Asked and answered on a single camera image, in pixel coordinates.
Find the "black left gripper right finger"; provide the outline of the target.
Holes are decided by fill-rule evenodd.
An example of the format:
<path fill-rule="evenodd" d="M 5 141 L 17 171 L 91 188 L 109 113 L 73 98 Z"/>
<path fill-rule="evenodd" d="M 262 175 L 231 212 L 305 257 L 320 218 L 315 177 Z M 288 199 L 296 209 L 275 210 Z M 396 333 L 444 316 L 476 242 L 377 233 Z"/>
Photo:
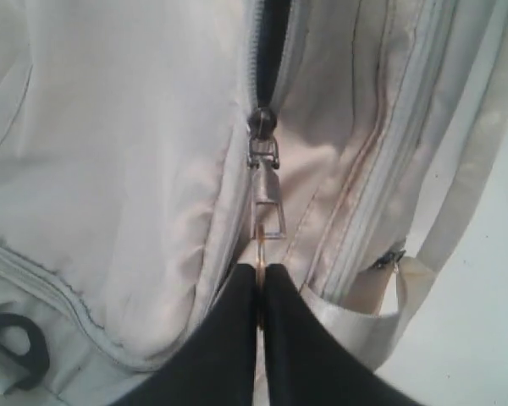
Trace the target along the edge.
<path fill-rule="evenodd" d="M 266 268 L 261 292 L 271 405 L 417 405 L 362 365 L 308 309 L 285 266 Z"/>

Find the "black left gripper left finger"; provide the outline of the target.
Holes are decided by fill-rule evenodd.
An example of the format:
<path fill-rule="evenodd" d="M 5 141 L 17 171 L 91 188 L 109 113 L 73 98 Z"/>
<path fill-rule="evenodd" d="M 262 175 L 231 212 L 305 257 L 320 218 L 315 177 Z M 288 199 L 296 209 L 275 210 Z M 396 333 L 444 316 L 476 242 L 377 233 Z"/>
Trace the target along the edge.
<path fill-rule="evenodd" d="M 117 404 L 251 405 L 256 356 L 256 272 L 239 264 L 184 345 Z"/>

